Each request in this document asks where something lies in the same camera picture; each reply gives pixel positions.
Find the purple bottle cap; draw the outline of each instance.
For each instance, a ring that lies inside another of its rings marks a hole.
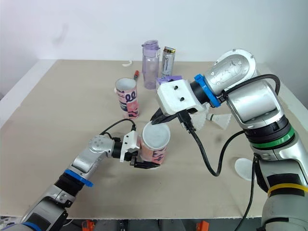
[[[157,40],[149,40],[141,45],[143,47],[143,55],[146,57],[157,57],[157,51],[160,49]]]

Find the green ring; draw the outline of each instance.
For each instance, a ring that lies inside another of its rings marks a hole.
[[[285,134],[284,136],[282,136],[281,138],[279,138],[275,141],[271,141],[271,142],[268,142],[268,143],[251,143],[251,144],[255,148],[275,147],[275,146],[278,146],[278,145],[283,144],[284,142],[288,141],[289,139],[291,139],[293,137],[293,135],[294,135],[294,129],[293,129],[293,127],[291,127],[287,134]]]

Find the badminton shuttlecock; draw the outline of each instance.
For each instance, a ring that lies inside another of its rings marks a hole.
[[[231,119],[231,114],[215,115],[209,113],[206,115],[206,119],[213,121],[215,124],[220,126],[222,129],[226,130]]]
[[[196,113],[190,115],[191,119],[192,119],[192,124],[197,131],[200,131],[205,124],[206,115],[207,115],[208,110],[209,110],[209,105],[205,104],[204,108],[205,108],[204,111],[196,112]]]

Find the pink patterned cup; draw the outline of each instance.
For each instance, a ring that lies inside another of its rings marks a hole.
[[[115,83],[116,94],[119,97],[123,117],[129,119],[137,118],[139,116],[139,104],[136,81],[132,78],[121,78]]]
[[[145,161],[162,164],[170,141],[167,124],[147,123],[142,131],[141,158]]]

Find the purple water bottle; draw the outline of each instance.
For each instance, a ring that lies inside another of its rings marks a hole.
[[[156,78],[158,77],[160,48],[157,40],[146,41],[142,46],[142,73],[144,87],[153,90],[156,88]]]

